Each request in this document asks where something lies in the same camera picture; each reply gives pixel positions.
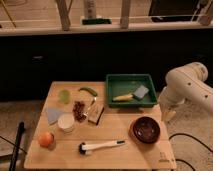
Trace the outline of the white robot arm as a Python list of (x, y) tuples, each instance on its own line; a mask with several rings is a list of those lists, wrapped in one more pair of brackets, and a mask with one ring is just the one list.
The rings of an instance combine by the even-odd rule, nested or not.
[(166, 76), (166, 86), (158, 97), (162, 121), (169, 121), (175, 114), (175, 107), (186, 99), (198, 104), (213, 114), (213, 88), (205, 84), (207, 67), (200, 62), (192, 62), (170, 70)]

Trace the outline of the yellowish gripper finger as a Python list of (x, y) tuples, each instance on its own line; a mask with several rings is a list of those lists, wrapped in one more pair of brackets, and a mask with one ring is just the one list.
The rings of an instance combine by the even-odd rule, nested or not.
[(169, 122), (174, 116), (176, 115), (176, 112), (175, 111), (167, 111), (163, 117), (162, 117), (162, 120), (164, 122)]

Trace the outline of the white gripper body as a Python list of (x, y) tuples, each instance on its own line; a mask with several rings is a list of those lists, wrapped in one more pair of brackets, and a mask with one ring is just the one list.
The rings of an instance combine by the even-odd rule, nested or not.
[(164, 115), (174, 113), (174, 108), (176, 107), (176, 104), (173, 101), (169, 100), (164, 94), (159, 95), (158, 103)]

